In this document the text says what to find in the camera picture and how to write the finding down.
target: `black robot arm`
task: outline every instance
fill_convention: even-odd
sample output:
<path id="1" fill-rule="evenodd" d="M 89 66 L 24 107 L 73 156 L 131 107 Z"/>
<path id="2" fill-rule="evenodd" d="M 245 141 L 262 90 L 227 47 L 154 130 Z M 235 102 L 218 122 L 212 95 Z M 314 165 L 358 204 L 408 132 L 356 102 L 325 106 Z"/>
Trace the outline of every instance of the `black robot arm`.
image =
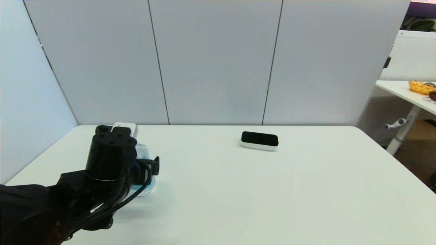
<path id="1" fill-rule="evenodd" d="M 114 213 L 159 173 L 159 157 L 136 159 L 130 135 L 130 128 L 98 126 L 85 170 L 61 174 L 54 186 L 0 185 L 0 245 L 58 245 L 80 229 L 110 228 Z M 126 198 L 133 184 L 142 187 Z"/>

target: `pegboard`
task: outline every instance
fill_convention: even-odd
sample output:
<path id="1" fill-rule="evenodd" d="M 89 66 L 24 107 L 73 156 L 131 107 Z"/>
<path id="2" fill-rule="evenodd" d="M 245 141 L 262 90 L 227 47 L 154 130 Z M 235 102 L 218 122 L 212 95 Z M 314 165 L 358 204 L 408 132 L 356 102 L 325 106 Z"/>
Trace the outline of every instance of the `pegboard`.
<path id="1" fill-rule="evenodd" d="M 400 31 L 379 80 L 436 82 L 436 33 Z"/>
<path id="2" fill-rule="evenodd" d="M 379 80 L 436 82 L 436 33 L 399 31 L 390 55 L 388 68 Z M 374 141 L 387 146 L 399 128 L 387 130 L 383 126 L 406 117 L 412 104 L 381 88 L 375 87 L 357 127 Z M 434 119 L 435 115 L 422 111 L 418 119 Z"/>

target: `orange basket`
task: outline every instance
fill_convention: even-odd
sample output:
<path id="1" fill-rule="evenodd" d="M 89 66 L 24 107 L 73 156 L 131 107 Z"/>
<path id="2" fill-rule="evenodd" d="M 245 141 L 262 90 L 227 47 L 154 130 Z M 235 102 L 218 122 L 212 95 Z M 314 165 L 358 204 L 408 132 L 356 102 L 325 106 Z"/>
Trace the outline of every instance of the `orange basket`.
<path id="1" fill-rule="evenodd" d="M 409 81 L 409 88 L 413 92 L 420 93 L 423 95 L 429 95 L 431 91 L 436 91 L 435 85 L 426 84 L 420 81 Z"/>

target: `white table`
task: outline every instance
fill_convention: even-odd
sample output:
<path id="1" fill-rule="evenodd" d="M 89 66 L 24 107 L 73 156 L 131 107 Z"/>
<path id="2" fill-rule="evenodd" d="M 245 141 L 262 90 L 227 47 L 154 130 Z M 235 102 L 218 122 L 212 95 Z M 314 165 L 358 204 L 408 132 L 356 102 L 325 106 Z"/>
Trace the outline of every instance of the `white table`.
<path id="1" fill-rule="evenodd" d="M 401 126 L 400 130 L 386 149 L 391 155 L 395 155 L 401 144 L 404 142 L 405 136 L 413 126 L 413 123 L 416 121 L 421 109 L 436 115 L 436 104 L 425 101 L 423 99 L 425 95 L 412 92 L 409 89 L 407 81 L 377 81 L 375 85 L 413 104 L 413 107 L 406 118 L 408 123 Z"/>
<path id="2" fill-rule="evenodd" d="M 85 167 L 95 126 L 78 126 L 8 185 L 53 185 Z M 69 245 L 435 244 L 436 195 L 348 126 L 139 126 L 161 159 L 150 196 L 109 230 Z M 242 148 L 242 131 L 274 133 L 277 152 Z"/>

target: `black cable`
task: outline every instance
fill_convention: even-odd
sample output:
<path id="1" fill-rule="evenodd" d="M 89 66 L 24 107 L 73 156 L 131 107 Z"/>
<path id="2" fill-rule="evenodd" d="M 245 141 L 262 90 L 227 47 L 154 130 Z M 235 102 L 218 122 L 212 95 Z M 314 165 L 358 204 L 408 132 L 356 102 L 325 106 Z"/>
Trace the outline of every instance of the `black cable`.
<path id="1" fill-rule="evenodd" d="M 91 220 L 86 221 L 84 224 L 80 225 L 80 227 L 77 227 L 75 229 L 75 232 L 106 217 L 107 215 L 113 214 L 115 211 L 119 210 L 120 208 L 124 207 L 126 204 L 128 204 L 131 200 L 133 200 L 135 197 L 137 197 L 150 183 L 151 183 L 151 179 L 152 179 L 152 173 L 151 173 L 151 169 L 147 164 L 144 164 L 146 170 L 147 170 L 147 179 L 145 180 L 144 184 L 141 186 L 141 188 L 139 188 L 137 191 L 135 191 L 135 193 L 133 193 L 130 197 L 126 198 L 123 202 L 121 202 L 120 204 L 108 209 L 107 211 L 105 211 L 104 213 L 94 217 Z"/>
<path id="2" fill-rule="evenodd" d="M 116 190 L 114 190 L 109 195 L 109 197 L 105 201 L 103 201 L 103 204 L 97 210 L 95 210 L 94 212 L 92 212 L 88 216 L 85 216 L 85 217 L 79 218 L 76 221 L 73 221 L 72 223 L 68 224 L 64 229 L 65 230 L 72 230 L 72 229 L 74 229 L 74 227 L 80 226 L 82 223 L 87 222 L 89 220 L 92 220 L 92 219 L 98 217 L 98 215 L 100 215 L 105 209 L 111 207 L 113 205 L 114 201 L 116 201 L 119 198 L 121 198 L 121 195 L 126 190 L 127 181 L 128 180 L 127 180 L 127 176 L 126 176 L 126 180 L 124 181 L 123 188 L 121 189 L 121 191 L 117 195 L 113 195 L 113 194 L 116 193 Z"/>

